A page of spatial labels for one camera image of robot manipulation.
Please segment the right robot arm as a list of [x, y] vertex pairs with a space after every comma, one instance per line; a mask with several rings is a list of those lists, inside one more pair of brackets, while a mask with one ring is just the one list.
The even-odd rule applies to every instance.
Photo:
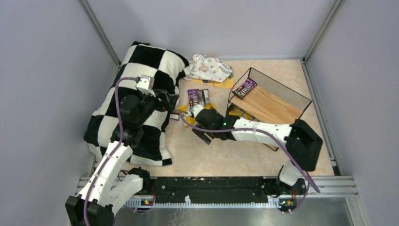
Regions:
[[291, 124], [269, 124], [235, 115], [222, 116], [216, 109], [201, 105], [194, 106], [190, 115], [197, 122], [192, 130], [208, 133], [212, 138], [279, 147], [289, 161], [282, 167], [278, 180], [293, 186], [300, 176], [304, 176], [309, 185], [320, 192], [309, 173], [316, 169], [323, 140], [305, 121], [296, 119]]

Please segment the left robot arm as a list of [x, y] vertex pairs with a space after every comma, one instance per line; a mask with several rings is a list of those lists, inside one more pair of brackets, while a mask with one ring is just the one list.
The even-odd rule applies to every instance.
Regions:
[[178, 94], [161, 89], [149, 90], [141, 97], [116, 97], [119, 129], [113, 132], [107, 151], [90, 180], [77, 195], [68, 197], [65, 207], [71, 225], [114, 225], [117, 212], [133, 195], [148, 186], [150, 174], [142, 168], [131, 169], [117, 186], [112, 184], [142, 140], [145, 121], [156, 110], [173, 111], [178, 99]]

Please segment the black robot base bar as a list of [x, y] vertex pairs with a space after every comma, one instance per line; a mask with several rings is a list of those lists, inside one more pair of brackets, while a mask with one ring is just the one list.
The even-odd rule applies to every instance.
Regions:
[[291, 199], [303, 195], [305, 180], [288, 186], [276, 177], [157, 177], [151, 178], [136, 196], [155, 198], [156, 203], [266, 203], [268, 198]]

